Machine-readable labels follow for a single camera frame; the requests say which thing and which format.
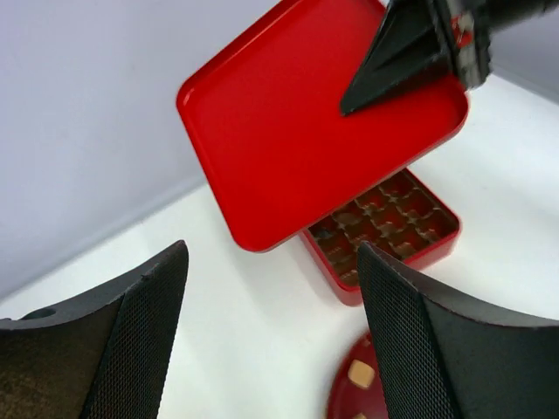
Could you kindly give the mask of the red tin lid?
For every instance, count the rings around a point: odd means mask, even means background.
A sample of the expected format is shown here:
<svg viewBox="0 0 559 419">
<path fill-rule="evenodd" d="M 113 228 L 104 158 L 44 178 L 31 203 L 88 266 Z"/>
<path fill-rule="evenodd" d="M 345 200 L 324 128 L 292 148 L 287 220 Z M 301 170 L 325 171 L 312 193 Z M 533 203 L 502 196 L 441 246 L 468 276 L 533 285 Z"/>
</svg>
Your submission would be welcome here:
<svg viewBox="0 0 559 419">
<path fill-rule="evenodd" d="M 190 76 L 176 107 L 236 244 L 269 251 L 452 138 L 446 77 L 361 112 L 340 101 L 377 1 L 282 1 Z"/>
</svg>

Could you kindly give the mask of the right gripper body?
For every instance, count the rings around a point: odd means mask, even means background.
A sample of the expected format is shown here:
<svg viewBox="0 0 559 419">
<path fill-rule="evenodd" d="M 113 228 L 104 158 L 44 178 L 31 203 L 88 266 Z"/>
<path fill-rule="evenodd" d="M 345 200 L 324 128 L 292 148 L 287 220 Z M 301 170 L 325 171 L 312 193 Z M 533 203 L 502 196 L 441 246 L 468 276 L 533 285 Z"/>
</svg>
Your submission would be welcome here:
<svg viewBox="0 0 559 419">
<path fill-rule="evenodd" d="M 466 90 L 485 83 L 492 72 L 492 35 L 558 7 L 557 1 L 478 0 L 430 2 L 431 20 L 450 73 Z"/>
</svg>

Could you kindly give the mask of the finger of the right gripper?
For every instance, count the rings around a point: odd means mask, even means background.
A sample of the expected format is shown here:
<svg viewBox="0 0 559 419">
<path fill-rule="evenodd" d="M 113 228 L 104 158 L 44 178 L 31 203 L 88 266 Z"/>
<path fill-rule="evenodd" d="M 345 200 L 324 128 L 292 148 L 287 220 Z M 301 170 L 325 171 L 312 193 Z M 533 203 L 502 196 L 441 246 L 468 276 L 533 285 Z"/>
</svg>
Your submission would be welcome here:
<svg viewBox="0 0 559 419">
<path fill-rule="evenodd" d="M 454 70 L 443 1 L 391 1 L 340 102 L 342 114 L 391 99 Z"/>
</svg>

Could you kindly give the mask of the red chocolate box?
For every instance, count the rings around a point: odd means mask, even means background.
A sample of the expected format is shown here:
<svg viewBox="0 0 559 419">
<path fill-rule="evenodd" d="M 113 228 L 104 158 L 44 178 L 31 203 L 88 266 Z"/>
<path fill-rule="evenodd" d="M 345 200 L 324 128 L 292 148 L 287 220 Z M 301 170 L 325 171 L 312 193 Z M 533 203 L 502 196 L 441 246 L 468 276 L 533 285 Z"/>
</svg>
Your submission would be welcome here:
<svg viewBox="0 0 559 419">
<path fill-rule="evenodd" d="M 451 253 L 461 222 L 409 169 L 323 217 L 300 233 L 335 296 L 346 306 L 362 303 L 357 248 L 364 242 L 422 270 Z"/>
</svg>

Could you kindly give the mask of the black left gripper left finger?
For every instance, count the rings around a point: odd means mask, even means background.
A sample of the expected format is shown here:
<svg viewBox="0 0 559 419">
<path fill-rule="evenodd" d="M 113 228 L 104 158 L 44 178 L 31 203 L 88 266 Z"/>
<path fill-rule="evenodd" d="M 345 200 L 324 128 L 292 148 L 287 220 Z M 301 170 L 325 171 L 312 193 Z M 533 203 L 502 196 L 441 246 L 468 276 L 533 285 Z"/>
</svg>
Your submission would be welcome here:
<svg viewBox="0 0 559 419">
<path fill-rule="evenodd" d="M 3 418 L 155 418 L 189 269 L 179 240 L 72 298 L 1 321 Z"/>
</svg>

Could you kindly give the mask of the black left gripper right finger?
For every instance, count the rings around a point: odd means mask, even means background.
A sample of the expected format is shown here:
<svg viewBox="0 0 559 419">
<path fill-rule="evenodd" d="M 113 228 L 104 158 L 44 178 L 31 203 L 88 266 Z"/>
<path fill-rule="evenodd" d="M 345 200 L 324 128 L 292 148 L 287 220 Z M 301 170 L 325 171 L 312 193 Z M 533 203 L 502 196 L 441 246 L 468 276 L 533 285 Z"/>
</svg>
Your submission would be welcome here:
<svg viewBox="0 0 559 419">
<path fill-rule="evenodd" d="M 357 268 L 390 417 L 557 417 L 556 320 L 477 299 L 371 244 Z"/>
</svg>

